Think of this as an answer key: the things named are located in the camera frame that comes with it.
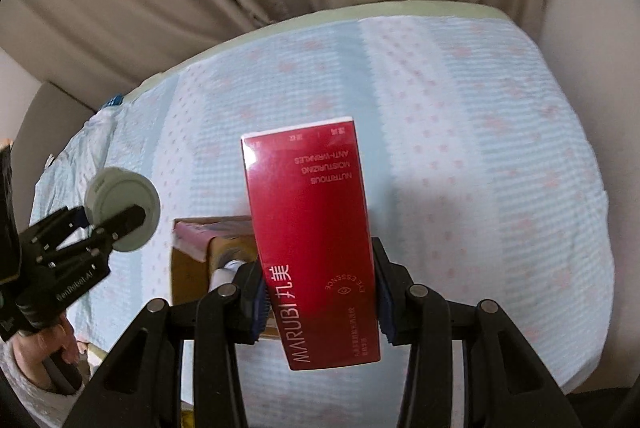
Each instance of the eye essence box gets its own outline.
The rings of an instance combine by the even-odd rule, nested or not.
[[[380,360],[353,119],[242,136],[262,271],[292,370]]]

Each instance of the screw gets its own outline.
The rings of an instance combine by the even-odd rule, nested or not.
[[[233,296],[236,294],[238,287],[232,283],[223,283],[220,287],[218,287],[218,294],[223,298],[227,298],[229,296]]]
[[[421,283],[414,283],[411,287],[409,287],[409,294],[411,296],[415,296],[416,298],[424,298],[429,294],[429,289],[427,286],[422,285]]]
[[[494,314],[498,312],[498,304],[496,302],[494,302],[493,300],[482,300],[482,302],[480,303],[480,308],[489,314]]]
[[[154,298],[146,304],[146,310],[150,313],[157,313],[164,309],[164,300],[162,298]]]

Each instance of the light blue bedsheet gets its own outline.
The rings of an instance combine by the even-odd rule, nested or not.
[[[609,325],[613,264],[596,161],[537,47],[505,20],[389,16],[242,44],[100,111],[46,170],[33,220],[82,202],[102,166],[145,175],[162,219],[69,317],[110,348],[170,296],[172,221],[243,215],[239,137],[354,117],[372,232],[414,280],[453,299],[497,299],[558,382],[586,378]],[[277,342],[241,347],[255,426],[394,426],[406,352],[288,371]],[[183,397],[191,398],[190,389]]]

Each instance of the white sleeve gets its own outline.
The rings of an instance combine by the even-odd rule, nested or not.
[[[84,389],[83,387],[75,395],[68,396],[41,390],[25,378],[18,368],[13,345],[2,341],[0,341],[0,368],[27,412],[43,428],[62,426],[71,407]]]

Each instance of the blue object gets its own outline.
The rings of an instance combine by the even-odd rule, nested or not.
[[[100,107],[100,110],[103,108],[107,108],[108,106],[119,106],[124,101],[124,96],[122,94],[116,94],[109,101],[107,101],[103,106]]]

